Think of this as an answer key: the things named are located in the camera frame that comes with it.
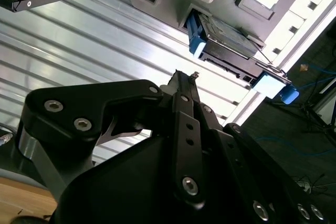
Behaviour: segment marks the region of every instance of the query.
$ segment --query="screw head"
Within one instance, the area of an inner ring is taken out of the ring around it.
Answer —
[[[85,118],[77,118],[73,123],[79,131],[88,131],[92,128],[92,124]]]
[[[49,100],[44,103],[44,108],[50,112],[60,112],[63,110],[63,104],[56,100]]]
[[[237,125],[233,125],[233,129],[235,130],[235,132],[239,134],[241,133],[240,128]]]
[[[149,87],[149,90],[153,93],[158,93],[158,90],[155,87]]]
[[[253,209],[256,212],[256,214],[263,220],[268,221],[268,213],[266,209],[257,201],[253,202]]]
[[[185,97],[184,95],[182,95],[181,98],[182,98],[182,100],[185,101],[185,102],[189,101],[189,98],[188,98],[188,97]]]
[[[316,215],[317,218],[323,220],[323,214],[316,208],[316,206],[311,205],[311,210],[313,211],[313,213]]]
[[[212,109],[210,109],[210,107],[208,107],[207,105],[204,105],[203,108],[205,109],[206,112],[211,113]]]
[[[303,208],[301,204],[298,204],[298,209],[302,216],[304,216],[307,220],[310,219],[309,213]]]
[[[190,195],[195,196],[198,194],[198,186],[192,178],[185,177],[182,180],[183,189]]]

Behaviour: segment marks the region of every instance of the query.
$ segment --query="silver metal part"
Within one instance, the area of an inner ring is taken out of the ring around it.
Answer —
[[[209,106],[207,106],[207,105],[204,105],[204,107],[203,107],[204,109],[205,109],[205,111],[206,112],[208,112],[208,113],[211,113],[212,112],[212,109],[210,109],[210,107]]]
[[[185,102],[189,101],[188,97],[185,97],[184,95],[181,96],[181,99]]]
[[[192,178],[189,178],[189,177],[185,177],[183,180],[182,180],[182,185],[183,185],[183,188],[184,190],[192,195],[192,196],[195,196],[198,194],[198,186],[197,186],[197,183],[192,179]]]
[[[91,122],[85,118],[77,118],[73,124],[79,131],[88,131],[92,128]]]
[[[72,180],[93,167],[91,157],[74,165],[71,160],[67,160],[67,156],[59,158],[57,155],[48,153],[24,128],[18,147],[21,153],[34,163],[56,201]]]
[[[253,209],[256,212],[256,214],[263,220],[268,221],[268,213],[266,209],[263,207],[262,204],[260,204],[257,201],[253,202]]]
[[[324,220],[323,214],[316,208],[316,206],[311,205],[311,210],[313,211],[313,213],[316,215],[317,218],[319,218],[320,220]]]
[[[11,139],[13,138],[13,134],[12,133],[8,133],[6,135],[3,135],[0,137],[0,146],[3,144],[8,143]]]
[[[307,220],[310,219],[309,213],[303,208],[301,204],[298,204],[298,209],[302,216],[304,216]]]
[[[153,93],[158,93],[158,90],[155,87],[150,87],[149,90]]]
[[[46,101],[44,107],[50,112],[59,112],[63,110],[63,104],[56,100]]]
[[[181,3],[185,2],[186,6],[194,4],[200,9],[209,10],[213,16],[218,17],[233,27],[249,28],[262,41],[265,41],[274,30],[295,0],[279,0],[273,8],[269,20],[255,18],[251,13],[238,8],[235,3],[236,0],[213,0],[210,4],[206,4],[204,1],[210,2],[211,0],[161,0],[161,3],[157,6],[142,0],[131,0],[132,5],[137,9],[181,30],[184,25],[184,23],[181,24],[180,22],[182,20],[181,17],[189,15],[189,12],[186,11],[184,11],[184,14],[179,13],[179,9],[184,5],[181,5]]]

